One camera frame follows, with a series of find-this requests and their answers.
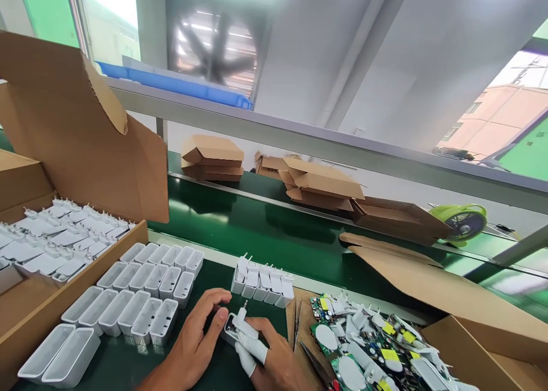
metal frame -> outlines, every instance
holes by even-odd
[[[548,214],[548,183],[345,133],[105,77],[124,108]]]

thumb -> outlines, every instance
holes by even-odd
[[[234,348],[240,356],[241,367],[244,369],[247,376],[251,377],[253,375],[255,367],[257,367],[257,363],[255,362],[251,354],[239,342],[236,342]]]
[[[211,356],[213,355],[213,350],[215,349],[215,344],[217,344],[217,339],[223,331],[224,324],[227,322],[227,320],[228,309],[224,307],[219,308],[215,313],[215,317],[213,317],[213,320],[211,321],[211,325],[209,326],[209,330],[207,330],[207,334],[200,342],[200,345],[198,345],[196,354],[202,354],[202,356],[206,358],[207,361],[211,359]]]

yellow capacitor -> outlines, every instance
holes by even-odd
[[[325,298],[320,298],[320,304],[321,304],[321,309],[323,311],[327,311],[329,309],[329,307],[327,306],[327,301]]]

workbench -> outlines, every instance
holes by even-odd
[[[0,148],[12,151],[1,130]],[[102,337],[98,353],[78,390],[101,387],[134,389],[163,361],[176,340],[185,316],[203,291],[212,287],[230,287],[233,269],[221,263],[233,266],[237,257],[246,252],[258,263],[273,264],[292,272],[298,277],[296,281],[321,283],[321,287],[330,287],[332,293],[344,289],[363,298],[372,298],[374,303],[376,299],[382,304],[390,303],[415,310],[428,316],[430,321],[443,317],[441,312],[394,289],[372,267],[341,245],[339,234],[342,232],[355,233],[415,250],[441,263],[448,272],[458,275],[466,276],[471,271],[481,269],[489,277],[481,283],[482,286],[548,322],[548,312],[545,311],[548,306],[546,291],[530,295],[504,295],[492,288],[497,281],[513,276],[545,279],[544,275],[529,275],[489,262],[491,257],[514,244],[514,241],[483,233],[462,250],[445,246],[442,242],[434,247],[423,247],[357,227],[344,215],[334,216],[333,213],[310,210],[295,204],[285,194],[285,187],[278,180],[245,172],[240,183],[199,183],[183,176],[179,154],[168,152],[168,162],[170,221],[167,224],[149,221],[150,240],[161,243],[165,239],[171,239],[168,244],[179,245],[185,245],[188,241],[189,244],[204,246],[218,256],[210,256],[215,261],[204,261],[189,305],[186,310],[179,312],[173,334],[165,349],[149,346],[138,350],[127,338]],[[242,304],[243,299],[235,296],[229,309],[237,311]],[[285,310],[253,300],[249,302],[248,309],[248,315],[269,318],[278,332],[287,335]],[[220,341],[211,365],[196,389],[231,387],[252,389],[234,349]],[[13,389],[46,388],[20,381]]]

green wall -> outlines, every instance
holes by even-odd
[[[501,159],[502,166],[527,177],[548,181],[548,118],[536,126]]]
[[[23,0],[36,37],[79,47],[69,0]]]

